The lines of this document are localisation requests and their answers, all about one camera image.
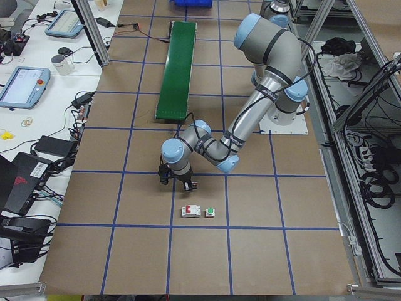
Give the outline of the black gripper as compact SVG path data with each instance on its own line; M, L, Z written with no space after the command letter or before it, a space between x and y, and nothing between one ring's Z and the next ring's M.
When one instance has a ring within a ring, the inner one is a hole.
M192 190L192 171L187 171L185 174L178 175L177 179L184 185L185 192L190 192Z

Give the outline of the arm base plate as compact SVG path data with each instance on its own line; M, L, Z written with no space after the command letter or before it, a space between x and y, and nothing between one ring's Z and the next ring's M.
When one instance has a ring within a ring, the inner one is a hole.
M300 102L294 102L287 96L280 96L278 101L284 100L290 105L297 105L295 112L284 113L275 104L269 107L264 117L259 122L259 131L262 134L282 135L308 135L306 119L302 111L309 108L308 96Z

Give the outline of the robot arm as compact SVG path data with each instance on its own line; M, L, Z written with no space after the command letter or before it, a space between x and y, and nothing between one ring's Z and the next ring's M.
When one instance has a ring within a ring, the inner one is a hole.
M192 153L200 154L227 174L239 163L239 151L268 111L279 115L273 119L274 123L290 124L306 95L295 88L303 81L298 76L303 42L288 29L258 14L248 14L240 23L233 43L254 66L263 68L255 74L254 90L220 139L213 137L205 121L198 119L178 137L166 140L161 146L159 181L166 185L170 179L177 179L185 191L197 189L197 183L192 181Z
M259 14L272 23L282 27L288 27L289 0L263 1Z

